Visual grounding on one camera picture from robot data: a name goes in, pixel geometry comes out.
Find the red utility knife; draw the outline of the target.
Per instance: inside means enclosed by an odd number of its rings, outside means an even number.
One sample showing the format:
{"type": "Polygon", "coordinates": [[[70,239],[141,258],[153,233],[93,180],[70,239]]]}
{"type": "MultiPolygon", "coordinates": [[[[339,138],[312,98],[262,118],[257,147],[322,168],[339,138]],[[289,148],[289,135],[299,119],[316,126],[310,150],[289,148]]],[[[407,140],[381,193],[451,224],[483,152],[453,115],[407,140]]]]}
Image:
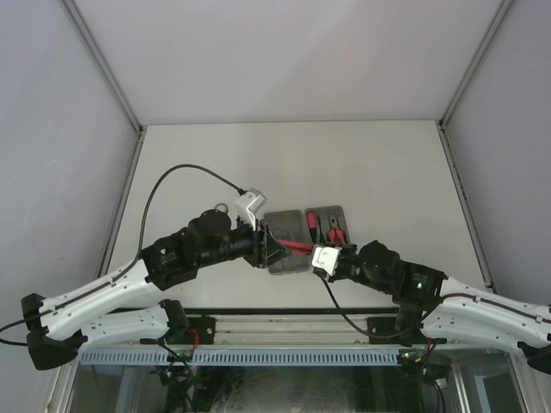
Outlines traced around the red utility knife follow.
{"type": "Polygon", "coordinates": [[[292,254],[310,256],[313,253],[313,246],[309,243],[299,243],[283,239],[280,239],[278,243],[290,250],[292,254]]]}

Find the grey plastic tool case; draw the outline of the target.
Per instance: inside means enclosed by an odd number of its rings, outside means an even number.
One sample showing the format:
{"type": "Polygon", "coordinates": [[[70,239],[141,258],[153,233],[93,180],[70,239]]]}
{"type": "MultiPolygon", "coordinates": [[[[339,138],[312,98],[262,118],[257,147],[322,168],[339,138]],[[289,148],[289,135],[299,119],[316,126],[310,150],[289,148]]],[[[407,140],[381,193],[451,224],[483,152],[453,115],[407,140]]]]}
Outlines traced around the grey plastic tool case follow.
{"type": "MultiPolygon", "coordinates": [[[[301,210],[287,210],[280,212],[266,213],[263,221],[271,225],[275,236],[283,240],[295,241],[299,243],[309,243],[314,245],[319,242],[319,228],[317,222],[318,239],[312,242],[306,222],[306,213],[313,212],[316,220],[320,216],[325,234],[325,243],[329,243],[327,232],[329,231],[329,218],[337,218],[341,229],[344,231],[347,243],[350,243],[350,236],[344,215],[344,209],[341,206],[320,206],[301,210]]],[[[269,273],[272,275],[293,274],[307,271],[310,268],[309,256],[291,254],[287,258],[269,266],[269,273]]]]}

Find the red screwdriver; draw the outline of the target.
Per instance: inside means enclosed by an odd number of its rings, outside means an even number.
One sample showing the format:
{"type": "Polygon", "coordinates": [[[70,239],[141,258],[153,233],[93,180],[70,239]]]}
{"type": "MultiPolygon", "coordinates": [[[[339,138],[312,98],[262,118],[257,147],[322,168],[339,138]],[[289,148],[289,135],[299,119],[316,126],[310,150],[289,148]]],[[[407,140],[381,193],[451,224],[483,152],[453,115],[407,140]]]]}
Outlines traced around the red screwdriver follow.
{"type": "Polygon", "coordinates": [[[322,220],[321,220],[320,216],[317,217],[317,222],[318,222],[318,228],[319,228],[319,242],[324,243],[325,242],[325,234],[324,234],[324,230],[323,230],[323,226],[322,226],[322,220]]]}
{"type": "Polygon", "coordinates": [[[306,213],[306,222],[309,230],[309,235],[313,243],[318,239],[317,220],[313,212],[306,213]]]}

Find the red black pliers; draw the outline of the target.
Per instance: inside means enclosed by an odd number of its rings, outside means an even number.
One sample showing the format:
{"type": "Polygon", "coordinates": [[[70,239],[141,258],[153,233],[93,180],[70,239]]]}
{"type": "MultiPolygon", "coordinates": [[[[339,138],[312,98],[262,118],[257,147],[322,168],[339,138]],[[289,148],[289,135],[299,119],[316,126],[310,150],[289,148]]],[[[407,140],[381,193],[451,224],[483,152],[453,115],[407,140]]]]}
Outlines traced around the red black pliers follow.
{"type": "Polygon", "coordinates": [[[329,231],[327,232],[327,238],[330,243],[347,244],[345,233],[341,229],[337,218],[334,216],[330,216],[329,218],[329,231]]]}

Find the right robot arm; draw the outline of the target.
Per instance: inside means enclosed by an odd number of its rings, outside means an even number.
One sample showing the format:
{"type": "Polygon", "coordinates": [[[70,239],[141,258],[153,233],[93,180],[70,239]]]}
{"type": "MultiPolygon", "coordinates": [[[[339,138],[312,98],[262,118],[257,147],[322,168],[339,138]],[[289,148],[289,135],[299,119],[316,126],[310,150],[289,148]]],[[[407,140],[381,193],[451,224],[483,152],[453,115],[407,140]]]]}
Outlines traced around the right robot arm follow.
{"type": "Polygon", "coordinates": [[[350,280],[390,296],[406,315],[395,322],[397,337],[420,337],[496,348],[522,356],[540,373],[550,372],[550,308],[469,286],[444,272],[407,262],[373,241],[333,244],[328,280],[350,280]]]}

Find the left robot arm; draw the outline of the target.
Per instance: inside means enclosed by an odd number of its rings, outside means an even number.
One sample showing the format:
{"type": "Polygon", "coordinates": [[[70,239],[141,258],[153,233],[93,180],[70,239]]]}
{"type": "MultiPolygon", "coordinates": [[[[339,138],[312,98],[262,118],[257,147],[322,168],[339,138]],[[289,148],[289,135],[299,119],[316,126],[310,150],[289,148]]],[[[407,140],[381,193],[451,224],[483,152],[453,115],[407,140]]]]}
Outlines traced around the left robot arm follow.
{"type": "Polygon", "coordinates": [[[244,259],[253,268],[267,268],[289,253],[267,225],[240,222],[233,227],[225,213],[207,210],[110,274],[55,298],[37,293],[24,297],[31,361],[37,370],[46,371],[96,346],[132,340],[178,344],[189,333],[181,302],[162,299],[139,310],[139,299],[194,280],[200,269],[215,264],[244,259]]]}

